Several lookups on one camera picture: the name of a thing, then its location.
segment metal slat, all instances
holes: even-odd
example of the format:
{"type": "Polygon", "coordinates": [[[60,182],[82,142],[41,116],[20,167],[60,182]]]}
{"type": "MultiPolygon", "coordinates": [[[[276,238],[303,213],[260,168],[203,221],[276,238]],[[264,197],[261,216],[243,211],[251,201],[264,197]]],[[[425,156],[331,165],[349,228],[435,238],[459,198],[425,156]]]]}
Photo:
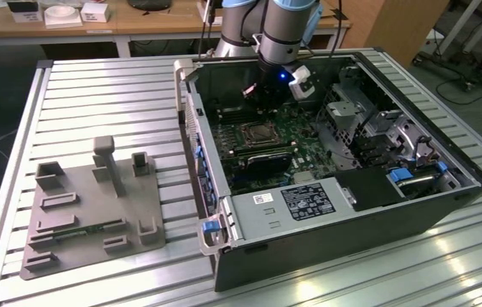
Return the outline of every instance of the metal slat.
{"type": "Polygon", "coordinates": [[[82,97],[82,96],[92,97],[94,95],[104,95],[104,94],[134,93],[140,91],[161,91],[161,90],[172,90],[172,89],[173,89],[173,82],[90,86],[88,88],[65,88],[58,90],[48,90],[45,92],[45,99],[82,97]]]}
{"type": "Polygon", "coordinates": [[[110,63],[110,62],[128,62],[128,61],[146,61],[152,60],[158,63],[162,59],[177,60],[181,58],[193,58],[193,55],[180,55],[180,56],[141,56],[136,58],[110,58],[110,59],[66,59],[57,60],[53,62],[54,65],[70,65],[70,64],[86,64],[86,63],[110,63]]]}
{"type": "Polygon", "coordinates": [[[171,67],[175,59],[152,60],[146,59],[142,61],[121,61],[121,62],[106,62],[106,63],[77,63],[77,64],[62,64],[53,65],[50,69],[52,73],[56,72],[81,72],[84,70],[102,70],[102,69],[124,69],[136,67],[171,67]]]}
{"type": "Polygon", "coordinates": [[[157,122],[126,123],[122,125],[106,125],[65,131],[40,132],[34,136],[34,145],[92,139],[97,136],[156,133],[179,130],[179,127],[177,120],[160,120],[157,122]]]}
{"type": "Polygon", "coordinates": [[[54,109],[58,107],[80,107],[100,104],[175,99],[175,96],[176,94],[172,90],[158,90],[140,93],[110,94],[97,97],[56,98],[45,100],[44,105],[46,109],[54,109]]]}
{"type": "Polygon", "coordinates": [[[162,67],[144,67],[144,68],[125,68],[125,69],[104,69],[88,70],[81,72],[54,72],[50,75],[50,80],[82,80],[92,78],[150,75],[150,74],[172,74],[173,68],[169,66],[162,67]]]}
{"type": "MultiPolygon", "coordinates": [[[[183,258],[185,258],[187,256],[185,254],[180,254],[177,251],[175,251],[173,248],[176,248],[175,245],[166,244],[161,249],[157,250],[160,251],[160,256],[165,259],[165,261],[162,261],[164,263],[171,262],[171,260],[168,259],[171,255],[181,255],[183,258]]],[[[141,259],[136,259],[134,262],[126,262],[122,265],[117,260],[106,262],[108,266],[114,265],[110,270],[116,272],[121,272],[118,269],[130,269],[133,265],[134,267],[138,267],[138,270],[140,267],[142,267],[136,263],[140,262],[141,259]]],[[[89,269],[82,270],[82,268],[80,268],[77,270],[80,270],[85,274],[96,274],[93,272],[94,266],[89,266],[85,268],[89,269]]],[[[0,282],[0,302],[16,297],[24,297],[29,294],[33,295],[34,293],[41,293],[48,288],[49,284],[54,283],[57,285],[61,285],[64,284],[62,280],[80,277],[77,276],[77,274],[74,274],[74,276],[70,274],[69,278],[65,278],[64,273],[66,272],[45,276],[32,281],[22,281],[17,276],[4,279],[0,282]]],[[[80,281],[86,280],[85,274],[84,277],[81,277],[80,281]]],[[[116,278],[94,280],[92,282],[77,284],[74,287],[66,287],[57,292],[49,292],[38,296],[30,297],[29,300],[12,302],[9,306],[40,307],[45,306],[48,302],[60,302],[62,306],[92,306],[94,304],[110,302],[120,297],[128,297],[136,294],[141,294],[146,292],[149,288],[165,289],[168,287],[180,286],[183,283],[196,282],[203,278],[208,278],[211,274],[212,269],[209,261],[205,258],[196,258],[179,263],[171,263],[169,265],[157,267],[154,269],[149,268],[144,271],[117,276],[116,278]]]]}
{"type": "Polygon", "coordinates": [[[175,109],[176,101],[172,99],[129,102],[125,104],[104,104],[100,106],[77,107],[73,113],[70,108],[64,109],[45,109],[41,110],[40,120],[56,120],[61,118],[73,118],[80,116],[89,116],[97,114],[142,112],[150,110],[175,109]]]}
{"type": "Polygon", "coordinates": [[[447,118],[447,113],[443,112],[442,110],[431,110],[431,111],[423,110],[423,113],[428,117],[429,120],[439,120],[439,119],[447,118]]]}
{"type": "Polygon", "coordinates": [[[46,88],[49,90],[65,88],[85,88],[89,86],[109,86],[120,84],[138,84],[173,81],[171,74],[137,75],[126,77],[110,77],[105,79],[76,79],[49,81],[46,88]]]}
{"type": "Polygon", "coordinates": [[[114,125],[118,123],[156,122],[176,119],[176,117],[177,111],[175,109],[165,109],[126,114],[92,115],[80,118],[66,118],[64,120],[44,120],[37,124],[37,132],[114,125]]]}

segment black cable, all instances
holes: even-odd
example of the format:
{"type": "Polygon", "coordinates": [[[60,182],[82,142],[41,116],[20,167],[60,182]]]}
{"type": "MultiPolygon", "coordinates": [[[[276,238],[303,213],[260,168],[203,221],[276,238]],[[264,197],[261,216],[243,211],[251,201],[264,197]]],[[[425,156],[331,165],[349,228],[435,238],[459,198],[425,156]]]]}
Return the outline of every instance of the black cable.
{"type": "Polygon", "coordinates": [[[438,51],[436,54],[438,54],[439,58],[443,59],[442,50],[439,50],[438,37],[436,37],[436,35],[435,35],[436,33],[438,33],[438,31],[434,29],[435,51],[438,51]]]}
{"type": "Polygon", "coordinates": [[[451,82],[455,82],[455,81],[460,81],[462,80],[462,77],[458,77],[456,79],[451,79],[451,80],[447,80],[444,82],[442,82],[440,84],[438,84],[438,86],[435,87],[435,92],[438,93],[438,95],[440,95],[440,97],[448,101],[451,104],[456,104],[459,106],[467,106],[468,104],[472,104],[474,102],[479,101],[482,99],[482,96],[479,96],[478,98],[470,100],[468,102],[456,102],[454,100],[450,100],[446,96],[443,96],[443,94],[439,92],[439,88],[446,85],[447,83],[451,83],[451,82]]]}
{"type": "Polygon", "coordinates": [[[480,27],[480,25],[482,25],[482,21],[480,21],[480,22],[478,23],[478,25],[471,29],[468,36],[467,36],[466,39],[462,41],[462,43],[460,43],[462,48],[464,48],[466,42],[467,42],[468,39],[471,38],[471,35],[474,34],[475,30],[480,27]]]}
{"type": "Polygon", "coordinates": [[[200,33],[200,41],[199,41],[199,59],[200,59],[200,54],[203,51],[203,40],[204,40],[204,30],[207,28],[207,22],[203,21],[203,32],[200,33]]]}
{"type": "Polygon", "coordinates": [[[212,24],[209,24],[209,27],[208,27],[208,48],[212,48],[212,42],[211,42],[211,39],[209,39],[209,35],[212,33],[212,24]]]}
{"type": "Polygon", "coordinates": [[[373,115],[376,114],[377,111],[379,110],[376,109],[376,107],[373,107],[373,109],[371,110],[365,119],[363,120],[361,124],[357,126],[356,130],[353,130],[352,139],[355,139],[360,135],[360,133],[363,131],[363,127],[367,125],[367,122],[371,120],[371,118],[373,117],[373,115]]]}
{"type": "Polygon", "coordinates": [[[240,22],[240,38],[243,41],[247,41],[247,38],[244,37],[241,31],[244,30],[244,21],[247,20],[248,14],[251,13],[251,11],[256,8],[256,5],[259,3],[259,0],[256,0],[256,2],[253,2],[253,5],[249,7],[249,9],[247,10],[247,12],[244,13],[244,16],[241,17],[241,22],[240,22]]]}
{"type": "Polygon", "coordinates": [[[140,48],[140,50],[148,52],[150,56],[160,56],[162,54],[162,52],[166,50],[166,47],[169,46],[169,43],[171,43],[171,40],[166,40],[166,43],[164,43],[162,49],[158,52],[153,53],[153,54],[144,47],[141,47],[141,45],[136,44],[136,42],[134,42],[134,47],[137,47],[137,48],[140,48]]]}
{"type": "Polygon", "coordinates": [[[149,45],[152,42],[153,42],[152,40],[148,41],[146,43],[140,43],[140,42],[134,41],[136,44],[140,44],[140,45],[144,45],[144,46],[149,45]]]}
{"type": "Polygon", "coordinates": [[[333,56],[336,44],[339,43],[339,39],[341,37],[341,21],[343,21],[343,0],[339,0],[339,29],[336,30],[336,38],[335,38],[332,50],[329,52],[329,57],[328,57],[329,59],[333,56]]]}
{"type": "Polygon", "coordinates": [[[156,54],[153,54],[153,56],[160,56],[162,54],[162,52],[166,50],[166,48],[169,46],[169,43],[171,43],[171,40],[166,40],[166,43],[164,43],[162,49],[156,54]]]}

